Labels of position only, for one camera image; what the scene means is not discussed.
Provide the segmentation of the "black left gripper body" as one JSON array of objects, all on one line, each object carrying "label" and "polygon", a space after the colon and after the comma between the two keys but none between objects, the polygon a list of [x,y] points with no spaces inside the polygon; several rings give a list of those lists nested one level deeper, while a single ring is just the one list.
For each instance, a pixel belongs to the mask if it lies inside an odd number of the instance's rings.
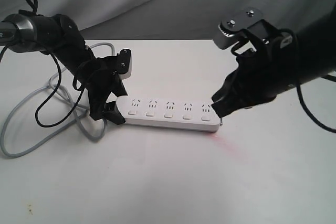
[{"label": "black left gripper body", "polygon": [[76,80],[88,91],[89,105],[92,101],[106,102],[112,93],[112,76],[117,74],[115,56],[94,58],[81,63],[76,70]]}]

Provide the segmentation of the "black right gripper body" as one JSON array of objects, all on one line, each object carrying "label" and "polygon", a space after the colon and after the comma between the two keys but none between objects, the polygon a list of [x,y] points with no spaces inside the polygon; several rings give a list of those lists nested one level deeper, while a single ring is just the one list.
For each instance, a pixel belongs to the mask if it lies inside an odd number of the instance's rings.
[{"label": "black right gripper body", "polygon": [[236,77],[238,95],[262,99],[262,104],[273,101],[277,95],[298,84],[298,38],[290,29],[281,29],[267,47],[266,56],[237,58],[238,67],[228,77]]}]

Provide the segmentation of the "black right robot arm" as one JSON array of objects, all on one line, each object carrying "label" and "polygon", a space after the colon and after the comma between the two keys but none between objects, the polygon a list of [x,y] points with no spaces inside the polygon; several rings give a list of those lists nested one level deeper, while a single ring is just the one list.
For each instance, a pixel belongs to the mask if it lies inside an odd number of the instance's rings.
[{"label": "black right robot arm", "polygon": [[335,70],[335,17],[327,14],[298,33],[280,29],[260,14],[223,20],[220,49],[231,49],[238,67],[212,96],[223,118],[237,110],[273,101],[277,95]]}]

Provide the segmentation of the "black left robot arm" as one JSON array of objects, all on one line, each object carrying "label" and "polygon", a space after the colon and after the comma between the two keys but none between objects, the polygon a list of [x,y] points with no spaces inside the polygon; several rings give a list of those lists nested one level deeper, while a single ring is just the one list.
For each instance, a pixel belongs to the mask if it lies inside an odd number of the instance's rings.
[{"label": "black left robot arm", "polygon": [[127,94],[122,81],[131,75],[130,49],[97,58],[68,16],[24,13],[11,14],[1,22],[1,46],[16,53],[38,51],[51,55],[73,74],[73,88],[80,93],[88,92],[92,119],[116,125],[125,123],[116,102],[107,99],[110,94],[116,97]]}]

